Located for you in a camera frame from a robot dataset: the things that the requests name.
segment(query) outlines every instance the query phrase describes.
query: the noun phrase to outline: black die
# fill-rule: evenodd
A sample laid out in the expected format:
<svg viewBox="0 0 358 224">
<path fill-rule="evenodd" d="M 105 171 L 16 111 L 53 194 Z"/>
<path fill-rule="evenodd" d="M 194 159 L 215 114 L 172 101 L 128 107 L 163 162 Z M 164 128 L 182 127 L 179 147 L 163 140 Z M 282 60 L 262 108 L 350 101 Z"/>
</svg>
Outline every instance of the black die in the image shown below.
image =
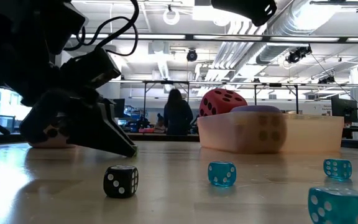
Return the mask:
<svg viewBox="0 0 358 224">
<path fill-rule="evenodd" d="M 111 198 L 129 198 L 137 190 L 139 173 L 134 166 L 116 165 L 104 174 L 103 190 Z"/>
</svg>

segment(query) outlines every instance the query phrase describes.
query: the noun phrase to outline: person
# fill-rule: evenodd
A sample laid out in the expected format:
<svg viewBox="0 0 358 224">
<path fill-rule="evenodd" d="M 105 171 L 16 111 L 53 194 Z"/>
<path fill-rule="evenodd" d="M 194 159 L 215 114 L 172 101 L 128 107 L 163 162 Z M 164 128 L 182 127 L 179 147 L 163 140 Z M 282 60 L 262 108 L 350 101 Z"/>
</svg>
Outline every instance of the person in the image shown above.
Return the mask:
<svg viewBox="0 0 358 224">
<path fill-rule="evenodd" d="M 168 102 L 164 107 L 164 125 L 167 135 L 187 135 L 193 113 L 189 104 L 182 99 L 177 89 L 169 92 Z"/>
<path fill-rule="evenodd" d="M 157 124 L 154 127 L 154 133 L 164 133 L 165 126 L 164 126 L 164 117 L 161 114 L 157 115 Z"/>
</svg>

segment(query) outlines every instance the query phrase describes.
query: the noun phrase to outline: security camera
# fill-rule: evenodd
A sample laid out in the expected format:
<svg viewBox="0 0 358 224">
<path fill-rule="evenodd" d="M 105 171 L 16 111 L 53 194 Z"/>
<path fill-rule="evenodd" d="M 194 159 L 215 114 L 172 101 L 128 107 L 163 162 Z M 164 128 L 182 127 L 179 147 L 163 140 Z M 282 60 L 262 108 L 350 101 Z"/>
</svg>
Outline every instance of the security camera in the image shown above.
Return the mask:
<svg viewBox="0 0 358 224">
<path fill-rule="evenodd" d="M 187 53 L 187 61 L 194 62 L 196 60 L 197 60 L 196 49 L 190 49 L 189 52 Z"/>
</svg>

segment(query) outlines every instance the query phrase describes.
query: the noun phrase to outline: ceiling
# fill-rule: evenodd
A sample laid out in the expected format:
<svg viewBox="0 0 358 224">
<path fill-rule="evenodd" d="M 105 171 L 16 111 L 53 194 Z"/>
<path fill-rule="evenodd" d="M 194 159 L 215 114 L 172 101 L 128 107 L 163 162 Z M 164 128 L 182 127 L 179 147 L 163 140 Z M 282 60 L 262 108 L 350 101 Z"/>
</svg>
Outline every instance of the ceiling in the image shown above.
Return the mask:
<svg viewBox="0 0 358 224">
<path fill-rule="evenodd" d="M 97 27 L 105 20 L 116 17 L 126 16 L 130 18 L 133 12 L 133 6 L 129 1 L 73 1 L 74 6 L 82 12 L 88 19 L 86 25 L 87 33 L 94 33 Z M 291 0 L 276 0 L 278 11 L 275 16 L 284 16 L 288 13 L 287 6 Z M 167 4 L 172 5 L 172 9 L 178 10 L 180 19 L 175 25 L 168 25 L 163 19 L 163 13 L 167 8 Z M 192 18 L 192 10 L 195 5 L 194 0 L 189 1 L 139 1 L 141 12 L 136 22 L 136 26 L 140 33 L 156 33 L 156 34 L 227 34 L 230 25 L 217 26 L 213 21 L 195 21 Z M 342 7 L 329 20 L 314 30 L 311 35 L 356 35 L 358 36 L 358 13 L 357 7 Z M 271 19 L 267 25 L 267 29 L 272 27 L 279 19 Z M 107 25 L 102 29 L 102 33 L 110 33 L 117 31 L 124 26 L 126 21 L 115 21 L 111 25 Z M 125 79 L 151 79 L 153 71 L 158 71 L 158 60 L 153 55 L 149 55 L 149 44 L 151 41 L 140 41 L 136 52 L 122 58 L 122 74 Z M 125 53 L 131 51 L 133 41 L 114 40 L 111 42 L 118 52 Z M 166 41 L 169 46 L 169 56 L 166 58 L 167 67 L 171 71 L 188 71 L 195 73 L 196 66 L 199 63 L 211 64 L 221 49 L 222 42 L 195 42 L 195 41 Z M 186 55 L 189 49 L 196 49 L 198 60 L 196 62 L 187 62 Z M 349 69 L 357 66 L 358 62 L 358 45 L 351 44 L 311 44 L 313 55 L 307 56 L 300 63 L 291 65 L 284 62 L 288 51 L 277 57 L 271 64 L 264 67 L 260 72 L 251 74 L 256 76 L 262 82 L 307 82 L 310 77 L 323 73 L 326 70 L 335 70 L 335 79 L 338 83 L 349 81 Z M 72 55 L 83 54 L 87 50 L 80 49 L 77 52 L 70 52 Z M 238 56 L 242 59 L 246 57 L 248 52 Z M 175 77 L 175 79 L 188 79 L 186 72 L 183 77 Z"/>
</svg>

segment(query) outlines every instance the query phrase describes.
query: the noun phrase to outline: dark jacket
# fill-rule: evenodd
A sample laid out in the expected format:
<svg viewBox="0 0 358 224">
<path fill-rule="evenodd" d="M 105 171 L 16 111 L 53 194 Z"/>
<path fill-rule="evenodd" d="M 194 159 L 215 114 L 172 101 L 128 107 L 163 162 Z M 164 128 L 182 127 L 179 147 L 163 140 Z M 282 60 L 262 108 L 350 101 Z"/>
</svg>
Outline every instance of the dark jacket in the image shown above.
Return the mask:
<svg viewBox="0 0 358 224">
<path fill-rule="evenodd" d="M 185 100 L 175 105 L 165 105 L 164 126 L 168 128 L 167 134 L 187 135 L 192 120 L 193 112 Z"/>
</svg>

